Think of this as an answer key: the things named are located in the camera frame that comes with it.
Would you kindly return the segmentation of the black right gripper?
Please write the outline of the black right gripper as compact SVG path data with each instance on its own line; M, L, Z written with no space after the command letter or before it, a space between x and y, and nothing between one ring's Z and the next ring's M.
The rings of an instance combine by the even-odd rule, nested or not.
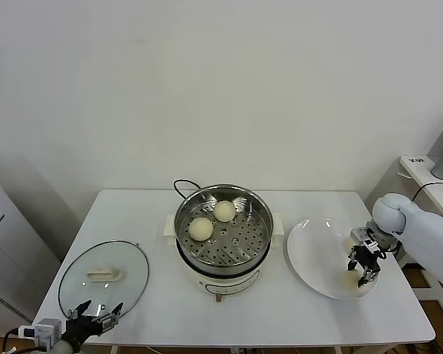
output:
M360 264L364 269L357 282L358 288L376 280L380 271L380 266L377 260L382 258L383 253L381 251L376 250L371 252L367 246L355 245L351 248L347 271L353 271L357 264Z

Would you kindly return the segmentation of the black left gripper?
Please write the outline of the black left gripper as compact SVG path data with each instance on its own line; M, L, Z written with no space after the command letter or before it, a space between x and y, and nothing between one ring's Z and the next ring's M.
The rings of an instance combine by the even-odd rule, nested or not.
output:
M82 344L90 337L102 335L112 330L118 323L123 308L120 302L110 313L99 316L93 320L91 316L83 316L92 301L87 300L80 303L76 308L69 309L66 315L66 331L63 340L67 342L73 350L80 350Z

